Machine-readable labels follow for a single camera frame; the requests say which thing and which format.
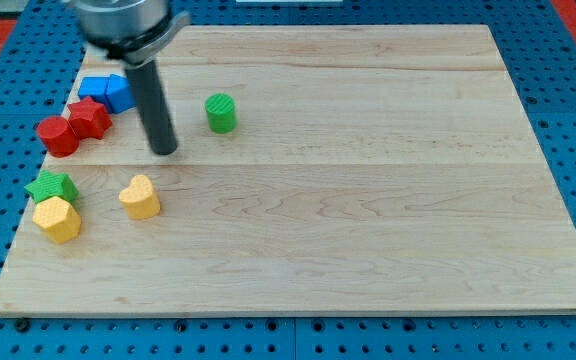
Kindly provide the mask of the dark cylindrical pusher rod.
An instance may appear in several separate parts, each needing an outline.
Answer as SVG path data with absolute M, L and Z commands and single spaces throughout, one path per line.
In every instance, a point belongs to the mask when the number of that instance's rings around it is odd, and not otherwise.
M 161 156 L 172 154 L 178 141 L 156 61 L 127 68 L 125 74 L 150 150 Z

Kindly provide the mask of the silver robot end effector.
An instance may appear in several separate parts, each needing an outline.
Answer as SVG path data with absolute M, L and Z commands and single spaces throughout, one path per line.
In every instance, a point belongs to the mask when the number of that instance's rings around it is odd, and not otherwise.
M 190 14 L 175 14 L 167 0 L 64 0 L 85 41 L 111 60 L 142 66 L 155 59 L 184 27 Z

